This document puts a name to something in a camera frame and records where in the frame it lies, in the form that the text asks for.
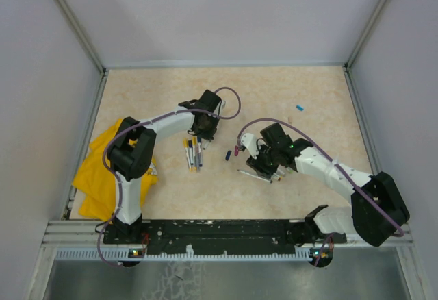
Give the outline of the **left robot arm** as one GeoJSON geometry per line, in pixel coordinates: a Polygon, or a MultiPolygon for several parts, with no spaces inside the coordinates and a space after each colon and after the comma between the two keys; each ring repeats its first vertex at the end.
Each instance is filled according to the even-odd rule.
{"type": "Polygon", "coordinates": [[[123,119],[114,139],[104,150],[104,164],[116,178],[116,208],[110,221],[126,242],[142,235],[140,187],[143,175],[151,167],[156,143],[183,131],[202,140],[214,139],[219,123],[222,99],[206,90],[197,100],[180,103],[174,110],[151,119],[123,119]]]}

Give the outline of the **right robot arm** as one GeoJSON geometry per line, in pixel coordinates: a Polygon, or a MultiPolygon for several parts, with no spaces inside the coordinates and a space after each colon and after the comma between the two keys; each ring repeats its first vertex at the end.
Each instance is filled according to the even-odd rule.
{"type": "Polygon", "coordinates": [[[260,137],[241,132],[238,148],[247,150],[247,166],[256,176],[272,180],[281,168],[315,178],[343,197],[347,207],[321,205],[307,217],[306,235],[322,242],[330,234],[356,234],[378,247],[389,237],[401,237],[410,213],[393,177],[383,171],[373,175],[330,158],[314,142],[292,138],[280,123],[260,132],[260,137]]]}

